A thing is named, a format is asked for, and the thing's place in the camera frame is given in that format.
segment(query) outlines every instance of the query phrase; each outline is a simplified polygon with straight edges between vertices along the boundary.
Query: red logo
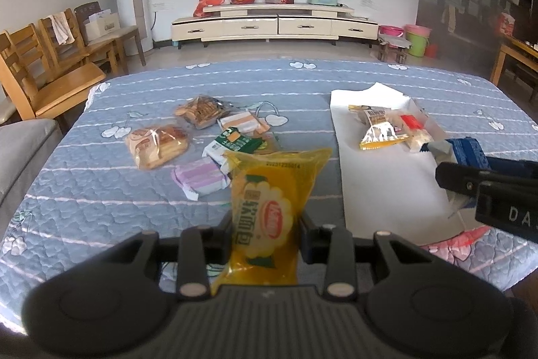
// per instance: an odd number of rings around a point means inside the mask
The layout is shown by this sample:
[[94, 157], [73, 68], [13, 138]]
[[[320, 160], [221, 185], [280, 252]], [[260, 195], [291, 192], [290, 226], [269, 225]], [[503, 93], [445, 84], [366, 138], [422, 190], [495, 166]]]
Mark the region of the red logo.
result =
[[282, 233], [282, 210], [276, 201], [269, 201], [264, 206], [265, 235], [276, 239]]

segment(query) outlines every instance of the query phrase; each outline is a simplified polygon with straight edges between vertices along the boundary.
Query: white letter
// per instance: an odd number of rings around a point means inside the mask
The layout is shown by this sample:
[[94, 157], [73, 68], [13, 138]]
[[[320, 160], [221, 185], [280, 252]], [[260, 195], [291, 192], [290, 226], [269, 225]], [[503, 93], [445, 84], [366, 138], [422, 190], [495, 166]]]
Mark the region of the white letter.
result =
[[521, 225], [525, 224], [525, 222], [527, 223], [529, 227], [531, 226], [531, 213], [530, 212], [527, 212], [527, 214], [525, 215], [525, 218], [523, 218], [523, 221], [521, 221]]
[[514, 206], [510, 206], [510, 214], [508, 216], [508, 219], [510, 219], [510, 221], [515, 221], [517, 219], [517, 215], [519, 214], [519, 212], [517, 211], [517, 209], [514, 207]]

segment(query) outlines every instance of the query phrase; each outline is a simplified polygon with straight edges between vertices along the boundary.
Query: drawer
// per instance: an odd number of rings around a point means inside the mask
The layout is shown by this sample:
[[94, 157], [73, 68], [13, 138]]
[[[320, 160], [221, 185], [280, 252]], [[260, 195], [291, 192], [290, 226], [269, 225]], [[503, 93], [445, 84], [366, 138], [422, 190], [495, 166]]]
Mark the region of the drawer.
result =
[[171, 39], [192, 40], [193, 38], [217, 37], [222, 35], [222, 20], [188, 22], [171, 26]]
[[351, 20], [332, 20], [333, 35], [377, 39], [378, 25], [354, 22]]
[[223, 36], [277, 35], [278, 19], [225, 19]]
[[278, 26], [279, 34], [331, 35], [330, 19], [279, 17]]

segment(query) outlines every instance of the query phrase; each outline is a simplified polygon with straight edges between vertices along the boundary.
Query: blue quilted tablecloth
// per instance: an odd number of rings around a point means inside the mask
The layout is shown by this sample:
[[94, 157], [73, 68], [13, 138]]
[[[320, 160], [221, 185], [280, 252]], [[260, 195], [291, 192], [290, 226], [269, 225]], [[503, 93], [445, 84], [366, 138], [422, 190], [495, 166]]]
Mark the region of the blue quilted tablecloth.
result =
[[[142, 230], [176, 236], [217, 224], [229, 208], [222, 190], [188, 201], [170, 168], [200, 157], [219, 128], [194, 131], [185, 155], [139, 171], [124, 143], [131, 130], [174, 121], [178, 104], [198, 94], [259, 111], [282, 149], [332, 147], [307, 210], [319, 223], [344, 224], [338, 148], [329, 110], [336, 88], [384, 83], [416, 98], [452, 137], [473, 136], [486, 154], [538, 160], [538, 125], [487, 80], [385, 63], [268, 60], [199, 64], [113, 79], [93, 90], [88, 108], [47, 161], [10, 223], [0, 254], [0, 321], [24, 331], [28, 291]], [[491, 229], [478, 241], [430, 251], [500, 289], [538, 267], [537, 246]], [[320, 267], [300, 267], [300, 280], [320, 283]], [[170, 288], [167, 270], [163, 288]]]

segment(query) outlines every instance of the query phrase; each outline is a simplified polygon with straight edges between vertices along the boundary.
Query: green bucket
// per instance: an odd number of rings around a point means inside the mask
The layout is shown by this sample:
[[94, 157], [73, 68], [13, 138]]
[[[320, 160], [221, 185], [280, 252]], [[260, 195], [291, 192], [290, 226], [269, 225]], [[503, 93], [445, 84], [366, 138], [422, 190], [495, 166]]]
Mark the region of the green bucket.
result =
[[428, 39], [426, 37], [407, 32], [407, 40], [411, 42], [409, 54], [415, 57], [423, 57], [424, 52], [426, 52], [426, 46], [428, 45]]

